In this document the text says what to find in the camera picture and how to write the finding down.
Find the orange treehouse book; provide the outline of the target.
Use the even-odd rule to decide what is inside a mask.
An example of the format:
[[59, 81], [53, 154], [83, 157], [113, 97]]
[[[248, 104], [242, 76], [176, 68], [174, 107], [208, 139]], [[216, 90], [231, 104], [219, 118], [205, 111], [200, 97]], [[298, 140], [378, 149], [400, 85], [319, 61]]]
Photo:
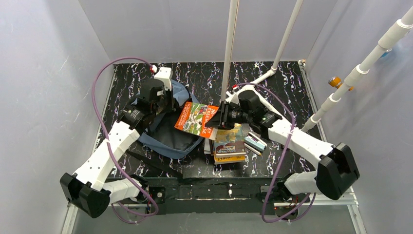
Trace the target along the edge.
[[218, 129], [206, 127], [219, 107], [187, 101], [174, 127], [183, 132], [215, 140]]

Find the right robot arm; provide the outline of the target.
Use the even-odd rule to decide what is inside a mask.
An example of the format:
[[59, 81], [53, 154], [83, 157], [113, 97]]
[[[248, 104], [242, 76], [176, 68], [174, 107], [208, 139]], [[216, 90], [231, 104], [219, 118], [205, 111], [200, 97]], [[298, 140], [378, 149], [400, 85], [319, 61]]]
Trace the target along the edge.
[[288, 174], [277, 182], [273, 193], [285, 199], [297, 194], [321, 193], [338, 200], [360, 177], [349, 146], [336, 146], [296, 128], [255, 90], [242, 91], [235, 101], [222, 101], [206, 127], [230, 130], [245, 123], [262, 138], [282, 144], [315, 168]]

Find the blue student backpack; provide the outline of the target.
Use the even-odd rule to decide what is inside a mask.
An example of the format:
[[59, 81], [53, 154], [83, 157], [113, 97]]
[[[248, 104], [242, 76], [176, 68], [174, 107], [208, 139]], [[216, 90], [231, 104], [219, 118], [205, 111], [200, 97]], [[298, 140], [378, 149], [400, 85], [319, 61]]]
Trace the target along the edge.
[[175, 98], [175, 111], [162, 114], [151, 114], [138, 107], [138, 95], [122, 110], [119, 121], [123, 121], [139, 133], [138, 142], [171, 158], [182, 159], [194, 150], [202, 137], [189, 134], [174, 127], [187, 101], [198, 103], [189, 90], [179, 82], [171, 80], [172, 92]]

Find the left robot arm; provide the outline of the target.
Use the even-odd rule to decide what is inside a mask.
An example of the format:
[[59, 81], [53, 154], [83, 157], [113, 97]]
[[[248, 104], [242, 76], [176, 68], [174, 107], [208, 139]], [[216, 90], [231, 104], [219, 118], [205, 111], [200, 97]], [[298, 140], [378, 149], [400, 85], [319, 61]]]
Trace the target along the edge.
[[105, 140], [73, 174], [60, 179], [66, 199], [92, 218], [113, 203], [143, 194], [155, 212], [159, 208], [139, 180], [122, 170], [120, 157], [136, 142], [159, 114], [174, 108], [170, 78], [153, 78], [141, 85], [140, 93], [118, 116]]

